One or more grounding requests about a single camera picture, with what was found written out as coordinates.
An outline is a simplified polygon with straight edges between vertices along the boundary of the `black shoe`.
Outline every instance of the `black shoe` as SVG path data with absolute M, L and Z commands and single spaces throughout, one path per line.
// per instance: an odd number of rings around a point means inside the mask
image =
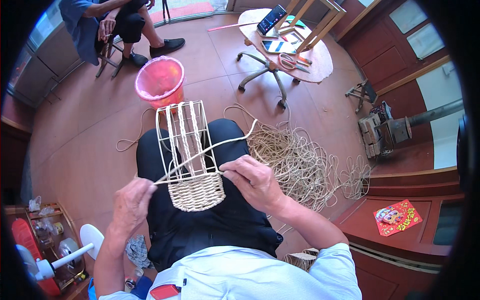
M 132 53 L 130 53 L 129 58 L 126 58 L 125 56 L 122 55 L 122 60 L 129 61 L 129 62 L 133 63 L 135 65 L 135 67 L 141 68 L 147 63 L 148 58 L 146 58 L 143 55 L 136 54 L 136 53 L 132 52 Z
M 164 39 L 164 41 L 165 46 L 163 47 L 153 48 L 150 46 L 150 56 L 152 56 L 152 58 L 169 54 L 170 52 L 178 50 L 185 45 L 184 38 Z

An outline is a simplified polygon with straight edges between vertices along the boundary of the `brick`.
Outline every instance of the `brick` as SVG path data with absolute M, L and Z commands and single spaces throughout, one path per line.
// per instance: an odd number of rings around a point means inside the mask
M 373 145 L 368 145 L 368 150 L 370 151 L 370 156 L 375 156 L 375 150 L 373 149 Z
M 375 126 L 380 125 L 380 117 L 378 116 L 378 114 L 371 114 L 371 115 L 370 115 L 370 118 L 372 118 L 373 123 L 375 124 Z
M 359 126 L 360 126 L 361 132 L 368 132 L 367 125 L 365 124 L 367 120 L 368 120 L 368 117 L 365 117 L 359 120 Z
M 372 143 L 376 143 L 380 140 L 380 137 L 378 136 L 377 130 L 375 130 L 375 124 L 373 123 L 373 119 L 367 119 L 365 121 L 365 126 L 367 127 L 367 131 L 370 135 L 370 139 L 372 140 Z
M 370 138 L 370 134 L 367 132 L 367 133 L 363 133 L 363 141 L 365 142 L 366 145 L 370 145 L 372 144 L 372 139 Z
M 380 154 L 380 142 L 373 144 L 373 151 L 375 152 L 375 155 Z
M 367 153 L 367 158 L 371 158 L 372 156 L 370 155 L 370 150 L 368 149 L 368 145 L 365 144 L 365 152 Z

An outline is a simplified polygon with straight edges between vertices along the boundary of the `light blue shirt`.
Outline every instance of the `light blue shirt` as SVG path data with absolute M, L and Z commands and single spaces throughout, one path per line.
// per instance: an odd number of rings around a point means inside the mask
M 78 55 L 95 66 L 98 66 L 98 56 L 95 51 L 95 39 L 98 32 L 96 18 L 82 17 L 82 14 L 98 0 L 62 0 L 59 4 L 60 13 Z
M 169 300 L 361 299 L 355 264 L 344 243 L 320 250 L 308 273 L 263 251 L 210 247 L 158 273 L 150 290 L 164 284 L 181 287 L 181 293 Z M 147 300 L 153 299 L 149 293 Z M 119 291 L 98 300 L 138 297 Z

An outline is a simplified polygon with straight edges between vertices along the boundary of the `caster wheel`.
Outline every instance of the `caster wheel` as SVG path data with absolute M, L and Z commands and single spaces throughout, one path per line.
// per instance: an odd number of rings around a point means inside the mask
M 282 109 L 286 109 L 287 107 L 285 106 L 285 104 L 282 103 L 282 101 L 279 101 L 277 103 L 278 106 L 280 106 Z

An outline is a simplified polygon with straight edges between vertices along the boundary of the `phone screen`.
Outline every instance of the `phone screen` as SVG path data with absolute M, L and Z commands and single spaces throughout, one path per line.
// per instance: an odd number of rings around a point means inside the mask
M 270 53 L 287 53 L 295 54 L 297 53 L 295 48 L 289 42 L 281 41 L 262 41 L 265 50 Z
M 286 14 L 287 12 L 281 7 L 277 5 L 274 7 L 266 17 L 257 25 L 258 30 L 265 35 L 270 29 L 272 29 L 275 24 L 280 21 L 280 19 Z

